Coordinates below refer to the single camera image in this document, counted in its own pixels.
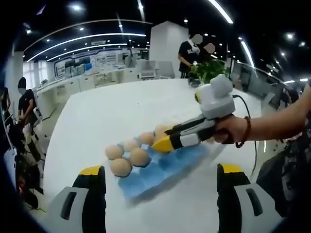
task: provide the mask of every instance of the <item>bracelet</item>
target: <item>bracelet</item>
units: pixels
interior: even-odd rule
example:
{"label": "bracelet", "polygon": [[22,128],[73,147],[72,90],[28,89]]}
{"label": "bracelet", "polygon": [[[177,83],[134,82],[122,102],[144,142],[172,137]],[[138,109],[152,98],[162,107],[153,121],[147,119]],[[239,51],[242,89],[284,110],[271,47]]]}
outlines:
{"label": "bracelet", "polygon": [[251,128],[252,128],[251,119],[248,116],[244,117],[244,119],[247,121],[247,128],[246,128],[246,131],[245,131],[245,134],[244,134],[242,142],[240,144],[237,143],[237,142],[235,143],[235,146],[237,148],[241,148],[244,145],[244,143],[248,139],[249,134],[251,133]]}

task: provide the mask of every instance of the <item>desk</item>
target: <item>desk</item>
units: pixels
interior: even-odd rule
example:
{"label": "desk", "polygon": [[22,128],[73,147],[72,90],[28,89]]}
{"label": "desk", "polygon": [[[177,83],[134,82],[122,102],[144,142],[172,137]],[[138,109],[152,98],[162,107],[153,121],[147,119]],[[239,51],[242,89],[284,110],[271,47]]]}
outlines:
{"label": "desk", "polygon": [[[69,79],[60,79],[48,83],[36,90],[36,103],[40,109],[43,119],[49,118],[54,109],[57,107],[57,104],[59,102],[67,101],[71,95],[99,87],[100,85],[97,85],[96,77],[107,74],[111,74],[112,82],[107,82],[103,85],[126,83],[138,80],[137,70],[135,68],[125,68],[101,70],[96,74],[82,74]],[[64,92],[62,96],[58,96],[57,88],[59,88],[59,92]]]}
{"label": "desk", "polygon": [[[260,101],[238,90],[252,117],[261,115]],[[235,100],[237,116],[247,115]],[[158,123],[182,122],[201,113],[194,89],[187,80],[151,80],[96,88],[71,96],[62,111],[47,151],[44,193],[50,202],[64,187],[72,186],[79,172],[89,166],[106,170],[106,229],[109,233],[203,233],[218,230],[216,165],[239,165],[250,175],[254,143],[241,149],[226,146],[211,163],[208,158],[193,170],[169,179],[138,203],[125,201],[112,175],[104,149]],[[222,144],[210,146],[217,153]]]}

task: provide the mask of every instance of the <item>black ceiling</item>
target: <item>black ceiling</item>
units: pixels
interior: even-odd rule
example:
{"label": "black ceiling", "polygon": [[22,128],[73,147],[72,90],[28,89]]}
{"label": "black ceiling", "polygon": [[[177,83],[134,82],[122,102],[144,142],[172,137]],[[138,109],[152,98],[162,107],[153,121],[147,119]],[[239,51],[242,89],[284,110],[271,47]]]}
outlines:
{"label": "black ceiling", "polygon": [[[238,40],[239,36],[247,42],[256,67],[270,71],[266,64],[280,62],[281,72],[276,76],[291,77],[298,79],[309,75],[311,66],[309,57],[311,55],[311,34],[309,5],[306,1],[249,1],[249,0],[217,0],[217,2],[228,12],[234,24],[228,24],[219,12],[208,0],[142,0],[144,6],[145,21],[152,23],[143,24],[138,22],[122,21],[122,29],[125,33],[142,33],[147,37],[131,37],[135,43],[131,46],[144,48],[150,38],[151,28],[164,21],[172,21],[189,27],[191,33],[208,33],[204,36],[203,44],[213,42],[217,47],[218,56],[226,56],[226,46],[242,62],[247,63],[246,55]],[[73,11],[69,6],[78,4],[84,9],[80,12]],[[17,41],[16,50],[25,50],[38,39],[62,29],[66,26],[99,19],[130,19],[143,20],[138,9],[137,0],[82,0],[82,1],[48,1],[43,13],[29,19],[26,23],[31,27],[32,33],[26,34],[26,28],[21,31]],[[96,22],[81,26],[71,27],[54,33],[45,39],[35,43],[25,51],[27,61],[50,46],[60,42],[77,38],[80,36],[99,33],[121,32],[117,21]],[[294,40],[288,41],[285,34],[294,33]],[[92,41],[110,40],[110,43],[128,43],[127,36],[94,37],[71,42],[54,48],[36,59],[46,59],[59,55],[64,49],[74,50],[90,44]]]}

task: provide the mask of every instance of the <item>human hand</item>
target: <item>human hand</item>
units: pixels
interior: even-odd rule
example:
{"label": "human hand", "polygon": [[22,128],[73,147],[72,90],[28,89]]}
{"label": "human hand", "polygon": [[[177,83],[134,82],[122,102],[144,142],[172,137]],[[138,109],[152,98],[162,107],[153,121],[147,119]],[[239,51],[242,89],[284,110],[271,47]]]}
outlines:
{"label": "human hand", "polygon": [[232,134],[234,142],[242,142],[247,129],[247,121],[236,116],[228,116],[225,119],[221,119],[216,124],[216,133],[213,136],[216,142],[225,142],[229,137],[227,133],[217,132],[222,129],[228,130]]}

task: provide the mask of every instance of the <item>egg carton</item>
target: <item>egg carton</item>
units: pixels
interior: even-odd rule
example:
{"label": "egg carton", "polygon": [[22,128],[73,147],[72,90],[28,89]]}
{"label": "egg carton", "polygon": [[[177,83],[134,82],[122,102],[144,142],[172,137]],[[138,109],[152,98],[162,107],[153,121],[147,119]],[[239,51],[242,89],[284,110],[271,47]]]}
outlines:
{"label": "egg carton", "polygon": [[[148,189],[160,185],[170,176],[179,173],[183,168],[194,164],[200,157],[208,154],[203,144],[180,148],[169,153],[160,153],[149,145],[141,144],[139,138],[135,140],[142,149],[147,151],[151,161],[146,167],[133,166],[127,177],[116,177],[127,199],[137,197]],[[124,149],[123,143],[119,143],[118,146]],[[124,152],[122,157],[129,159],[130,152]]]}

